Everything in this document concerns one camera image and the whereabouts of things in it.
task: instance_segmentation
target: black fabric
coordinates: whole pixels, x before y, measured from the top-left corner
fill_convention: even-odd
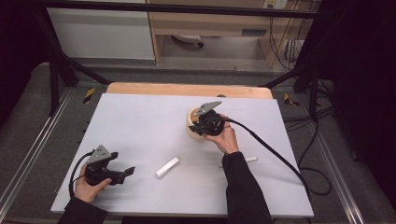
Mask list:
[[[64,209],[58,224],[103,223],[106,215],[107,211],[73,197]]]
[[[272,223],[262,189],[248,169],[242,152],[224,155],[222,166],[228,182],[229,224]]]
[[[0,0],[0,127],[20,99],[31,71],[50,57],[30,13],[31,2]],[[47,10],[43,12],[49,21]]]

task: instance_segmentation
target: black long-sleeve shirt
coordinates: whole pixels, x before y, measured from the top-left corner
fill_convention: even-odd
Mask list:
[[[228,182],[226,189],[228,223],[272,223],[262,189],[248,169],[242,152],[224,155],[222,166]],[[105,220],[106,214],[105,210],[72,198],[58,223],[100,224]]]

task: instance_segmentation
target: white tabletop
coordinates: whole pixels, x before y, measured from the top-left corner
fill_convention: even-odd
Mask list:
[[[227,181],[219,168],[222,153],[213,143],[194,140],[186,132],[189,111],[218,100],[222,101],[215,108],[218,113],[246,125],[297,167],[276,100],[106,93],[51,211],[64,211],[70,199],[68,181],[78,159],[103,145],[109,152],[119,152],[108,169],[136,168],[123,185],[102,191],[94,205],[120,216],[225,216]],[[271,215],[312,217],[304,186],[294,172],[248,132],[232,125],[245,157],[258,158],[248,166]],[[174,157],[180,159],[179,165],[158,178],[155,172]]]

